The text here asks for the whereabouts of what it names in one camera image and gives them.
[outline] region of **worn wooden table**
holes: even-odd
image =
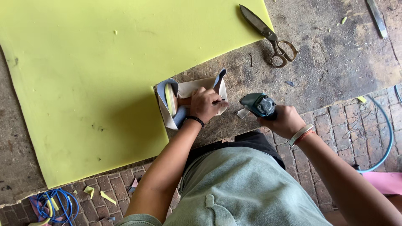
[[[390,37],[379,37],[364,0],[266,0],[275,33],[290,41],[299,55],[285,68],[267,62],[272,55],[267,40],[236,49],[189,69],[178,82],[215,76],[227,68],[225,78],[230,108],[214,117],[198,136],[202,146],[259,127],[255,116],[243,120],[235,114],[239,99],[265,92],[279,104],[294,105],[305,113],[401,83],[402,7],[397,0],[378,2]],[[348,16],[346,23],[337,25]],[[285,81],[293,81],[294,87]],[[167,129],[169,136],[175,132]],[[129,166],[105,172],[115,173]],[[4,57],[0,60],[0,207],[46,190],[30,142]]]

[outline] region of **person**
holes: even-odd
[[[201,87],[190,115],[206,123],[224,106],[218,94]],[[257,121],[286,139],[306,127],[294,107],[275,110],[276,120]],[[330,225],[263,134],[252,131],[190,151],[201,127],[195,119],[184,121],[142,177],[118,226]],[[297,145],[348,224],[402,225],[400,212],[318,135],[310,132]],[[182,176],[181,200],[166,219]]]

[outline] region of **metal scissors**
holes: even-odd
[[[272,66],[275,68],[282,68],[284,67],[288,61],[292,62],[295,60],[296,55],[299,53],[296,48],[288,41],[279,41],[278,37],[276,34],[257,16],[255,15],[251,10],[247,9],[246,7],[240,5],[240,11],[243,15],[243,17],[246,19],[246,21],[256,30],[258,33],[260,33],[262,36],[264,36],[266,39],[268,39],[272,47],[274,48],[274,56],[272,56],[270,63]],[[293,51],[293,58],[290,58],[286,52],[279,46],[280,43],[285,43],[287,44]],[[282,60],[282,64],[277,66],[272,63],[272,60],[274,57],[279,57]]]

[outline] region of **white bracelet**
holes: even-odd
[[[311,128],[313,128],[312,124],[308,124],[306,125],[306,127],[304,127],[303,129],[299,130],[289,141],[289,145],[291,147],[294,146],[295,141],[301,136],[303,135],[305,132],[309,131]]]

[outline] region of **wire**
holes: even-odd
[[[394,90],[395,90],[396,96],[398,97],[399,103],[402,104],[401,95],[399,95],[398,87],[396,85],[394,86]]]
[[[66,208],[63,206],[60,196],[62,196],[64,198],[64,200],[66,201],[66,203],[67,203]],[[51,208],[53,210],[53,216],[49,216],[47,211],[45,210],[46,202],[51,198],[53,198],[53,199],[57,198],[57,200],[59,201],[59,203],[61,205],[61,210],[62,210],[61,215],[59,215],[59,216],[56,215],[52,201],[50,201],[50,204],[51,204]],[[74,217],[72,216],[73,215],[73,203],[71,201],[71,198],[75,201],[75,204],[77,207],[77,211],[75,212]],[[61,188],[45,191],[41,194],[31,196],[29,199],[30,199],[31,203],[37,208],[39,215],[41,217],[50,218],[50,222],[54,222],[54,223],[68,223],[69,225],[72,226],[71,222],[75,219],[75,217],[77,216],[78,211],[80,209],[77,199],[74,196],[72,196],[70,193],[66,192],[65,190],[63,190]]]
[[[386,121],[387,121],[387,125],[388,125],[389,132],[390,132],[390,142],[388,143],[387,151],[385,152],[385,154],[384,154],[384,156],[381,158],[381,160],[380,160],[379,162],[377,162],[375,165],[373,165],[373,166],[372,166],[371,168],[369,168],[369,169],[366,169],[366,170],[357,170],[357,172],[359,172],[359,173],[367,173],[367,172],[373,171],[373,170],[376,169],[378,166],[380,166],[380,165],[385,161],[385,159],[388,157],[388,155],[390,154],[391,148],[392,148],[392,143],[394,142],[394,132],[392,131],[392,126],[391,126],[390,120],[388,119],[387,114],[385,114],[384,109],[381,107],[381,105],[380,105],[377,101],[374,100],[374,98],[372,98],[372,97],[369,96],[369,95],[367,95],[367,96],[373,101],[373,103],[381,110],[382,114],[384,115],[384,117],[385,117],[385,119],[386,119]]]

